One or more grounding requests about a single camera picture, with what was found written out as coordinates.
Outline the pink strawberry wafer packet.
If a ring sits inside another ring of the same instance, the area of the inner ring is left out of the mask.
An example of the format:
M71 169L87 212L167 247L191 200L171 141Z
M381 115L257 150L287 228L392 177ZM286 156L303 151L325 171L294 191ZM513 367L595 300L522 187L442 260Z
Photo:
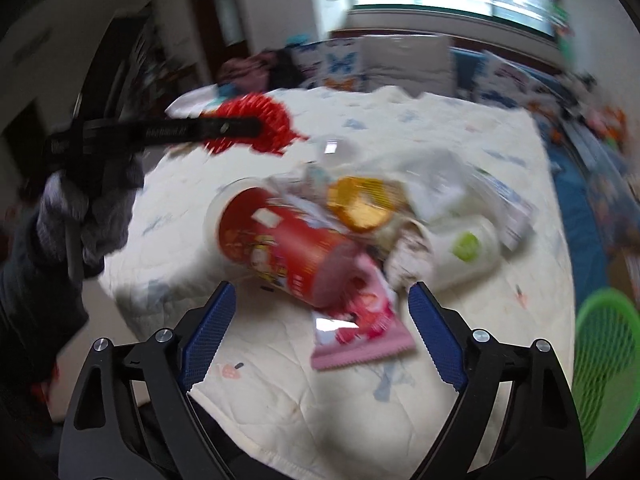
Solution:
M396 313L397 295L374 260L362 254L338 303L314 311L313 370L332 370L412 350L416 344Z

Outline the red snack bag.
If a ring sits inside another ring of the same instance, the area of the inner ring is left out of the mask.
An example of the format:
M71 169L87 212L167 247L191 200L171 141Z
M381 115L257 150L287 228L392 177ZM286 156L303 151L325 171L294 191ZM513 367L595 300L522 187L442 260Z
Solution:
M283 156L296 141L308 140L308 136L294 128L288 109L262 93L224 101L216 110L206 110L200 117L221 122L218 136L203 141L211 155L243 145L259 154Z

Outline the red instant noodle cup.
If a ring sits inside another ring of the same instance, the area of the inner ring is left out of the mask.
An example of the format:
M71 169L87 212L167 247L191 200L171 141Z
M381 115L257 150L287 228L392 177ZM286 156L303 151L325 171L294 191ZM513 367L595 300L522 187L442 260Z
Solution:
M231 269L252 272L316 309L337 303L361 248L261 180L218 191L203 224L208 248Z

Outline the green plastic mesh basket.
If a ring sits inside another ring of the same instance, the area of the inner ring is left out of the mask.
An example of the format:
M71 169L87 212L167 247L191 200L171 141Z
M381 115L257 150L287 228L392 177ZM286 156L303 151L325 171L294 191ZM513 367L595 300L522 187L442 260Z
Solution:
M617 289L597 290L578 311L572 393L591 470L639 409L639 312Z

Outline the blue bed sheet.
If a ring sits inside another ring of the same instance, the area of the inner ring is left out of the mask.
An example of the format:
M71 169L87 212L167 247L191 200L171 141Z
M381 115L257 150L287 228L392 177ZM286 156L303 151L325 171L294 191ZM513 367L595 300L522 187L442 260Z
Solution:
M473 101L473 77L483 52L453 48L456 62L457 92L463 99ZM596 218L588 202L586 168L578 159L578 151L567 137L562 121L568 117L568 107L574 103L570 92L559 78L512 63L533 75L551 88L559 97L556 114L545 110L528 110L544 141L551 162L551 174L560 205L564 232L570 252L576 304L580 306L596 290L608 286L608 259L601 242Z

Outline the pink clothes pile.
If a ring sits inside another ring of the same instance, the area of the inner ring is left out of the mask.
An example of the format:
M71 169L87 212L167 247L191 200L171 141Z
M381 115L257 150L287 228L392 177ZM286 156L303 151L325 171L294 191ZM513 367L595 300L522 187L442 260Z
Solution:
M232 96L299 87L305 78L287 50L263 50L222 64L217 86Z

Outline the butterfly pillow left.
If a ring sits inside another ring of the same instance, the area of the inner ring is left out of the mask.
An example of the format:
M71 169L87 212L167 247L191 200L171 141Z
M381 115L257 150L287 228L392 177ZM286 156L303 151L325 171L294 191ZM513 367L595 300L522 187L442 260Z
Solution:
M338 38L292 47L294 65L304 76L302 88L326 87L361 92L364 68L360 39Z

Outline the butterfly pillow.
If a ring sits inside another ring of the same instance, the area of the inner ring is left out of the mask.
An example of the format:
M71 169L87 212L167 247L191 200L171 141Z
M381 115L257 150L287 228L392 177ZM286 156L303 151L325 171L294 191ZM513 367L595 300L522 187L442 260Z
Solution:
M508 110L523 107L556 114L558 95L533 75L515 64L484 51L473 77L473 100Z
M304 76L302 88L326 87L361 92L364 68L360 39L338 38L292 47L294 65Z

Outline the butterfly pillow right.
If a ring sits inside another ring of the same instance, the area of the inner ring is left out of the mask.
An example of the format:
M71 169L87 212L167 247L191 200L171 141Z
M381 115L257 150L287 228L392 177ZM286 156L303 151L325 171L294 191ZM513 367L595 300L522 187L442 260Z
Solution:
M558 95L533 75L515 64L484 51L473 77L473 100L508 110L523 107L556 114Z

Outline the beige cushion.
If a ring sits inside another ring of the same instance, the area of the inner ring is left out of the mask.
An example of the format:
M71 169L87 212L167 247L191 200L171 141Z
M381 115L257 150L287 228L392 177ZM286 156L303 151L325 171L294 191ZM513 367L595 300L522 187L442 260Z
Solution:
M448 36L366 35L360 38L360 50L367 92L387 86L413 98L423 92L456 92L456 62Z

